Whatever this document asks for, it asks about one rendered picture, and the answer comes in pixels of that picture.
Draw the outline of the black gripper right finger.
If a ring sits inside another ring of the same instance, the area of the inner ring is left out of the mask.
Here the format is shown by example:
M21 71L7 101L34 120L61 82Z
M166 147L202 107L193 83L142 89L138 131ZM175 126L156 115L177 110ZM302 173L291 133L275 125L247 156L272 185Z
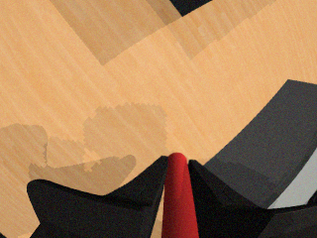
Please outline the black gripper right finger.
M317 202L264 209L189 160L198 238L270 238L317 225Z

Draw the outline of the red peg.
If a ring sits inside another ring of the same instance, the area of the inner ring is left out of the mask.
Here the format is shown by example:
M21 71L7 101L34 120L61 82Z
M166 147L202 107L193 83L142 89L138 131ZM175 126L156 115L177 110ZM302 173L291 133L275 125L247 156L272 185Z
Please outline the red peg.
M167 156L161 238L198 238L193 190L186 156Z

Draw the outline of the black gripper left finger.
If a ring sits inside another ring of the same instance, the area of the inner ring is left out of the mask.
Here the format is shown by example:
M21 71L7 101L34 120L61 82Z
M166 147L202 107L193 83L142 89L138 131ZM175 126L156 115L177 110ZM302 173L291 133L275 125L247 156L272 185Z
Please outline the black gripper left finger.
M159 156L132 181L100 195L33 179L28 198L40 223L86 238L151 238L167 172L167 156Z

